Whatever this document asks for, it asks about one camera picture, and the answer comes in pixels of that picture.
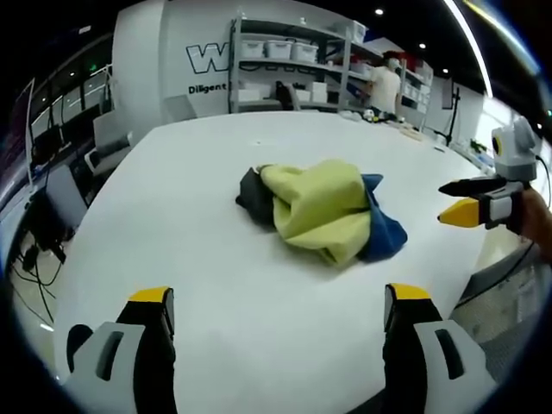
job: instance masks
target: yellow cloth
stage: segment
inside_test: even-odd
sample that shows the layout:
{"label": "yellow cloth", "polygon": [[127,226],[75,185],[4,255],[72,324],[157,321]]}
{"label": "yellow cloth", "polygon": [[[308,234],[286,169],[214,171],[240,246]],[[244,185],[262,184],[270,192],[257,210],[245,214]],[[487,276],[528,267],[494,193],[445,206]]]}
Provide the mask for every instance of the yellow cloth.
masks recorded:
{"label": "yellow cloth", "polygon": [[340,160],[307,170],[259,168],[274,194],[274,224],[286,242],[318,251],[333,264],[346,263],[367,243],[370,212],[361,173]]}

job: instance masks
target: white shirt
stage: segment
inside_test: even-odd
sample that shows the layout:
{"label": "white shirt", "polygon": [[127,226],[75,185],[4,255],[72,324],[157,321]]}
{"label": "white shirt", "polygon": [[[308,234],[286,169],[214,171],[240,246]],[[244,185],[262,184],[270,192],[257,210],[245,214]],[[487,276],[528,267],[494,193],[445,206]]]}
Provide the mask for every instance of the white shirt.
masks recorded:
{"label": "white shirt", "polygon": [[370,105],[391,114],[396,113],[395,102],[400,93],[400,77],[387,66],[375,67],[370,80],[373,82]]}

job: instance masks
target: table surface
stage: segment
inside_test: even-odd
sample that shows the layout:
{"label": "table surface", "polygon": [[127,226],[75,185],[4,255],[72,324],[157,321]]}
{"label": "table surface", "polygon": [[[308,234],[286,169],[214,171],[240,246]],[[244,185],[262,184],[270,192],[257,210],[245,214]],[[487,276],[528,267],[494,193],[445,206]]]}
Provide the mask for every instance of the table surface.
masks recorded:
{"label": "table surface", "polygon": [[[390,260],[329,267],[235,204],[251,166],[331,158],[384,175],[375,195],[409,235]],[[69,249],[58,375],[68,375],[74,324],[115,321],[134,292],[169,285],[179,412],[351,410],[385,384],[385,284],[425,288],[445,317],[466,286],[485,233],[440,224],[454,200],[437,189],[476,175],[448,149],[333,114],[248,113],[157,128],[110,177]]]}

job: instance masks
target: blue cloth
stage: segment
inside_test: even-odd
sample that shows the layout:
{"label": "blue cloth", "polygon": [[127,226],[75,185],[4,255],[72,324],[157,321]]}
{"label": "blue cloth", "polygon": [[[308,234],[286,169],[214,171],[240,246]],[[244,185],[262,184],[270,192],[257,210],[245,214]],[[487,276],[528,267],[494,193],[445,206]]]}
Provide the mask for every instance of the blue cloth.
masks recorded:
{"label": "blue cloth", "polygon": [[356,255],[363,261],[377,261],[394,256],[408,240],[403,226],[386,216],[373,194],[383,179],[380,174],[362,174],[362,181],[368,202],[370,203],[370,237],[362,250]]}

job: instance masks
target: white table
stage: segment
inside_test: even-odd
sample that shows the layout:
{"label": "white table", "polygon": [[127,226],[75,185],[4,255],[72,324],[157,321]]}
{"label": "white table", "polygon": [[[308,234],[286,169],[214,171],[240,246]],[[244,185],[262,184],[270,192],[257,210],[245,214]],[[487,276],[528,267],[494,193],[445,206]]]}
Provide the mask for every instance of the white table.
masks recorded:
{"label": "white table", "polygon": [[[385,177],[375,194],[409,241],[379,263],[328,267],[287,247],[235,204],[251,166],[340,158]],[[337,115],[216,116],[152,131],[111,176],[63,267],[55,354],[68,375],[76,323],[114,321],[134,292],[174,288],[179,412],[345,412],[384,386],[384,286],[419,285],[446,317],[483,229],[436,217],[437,188],[478,170],[396,129]]]}

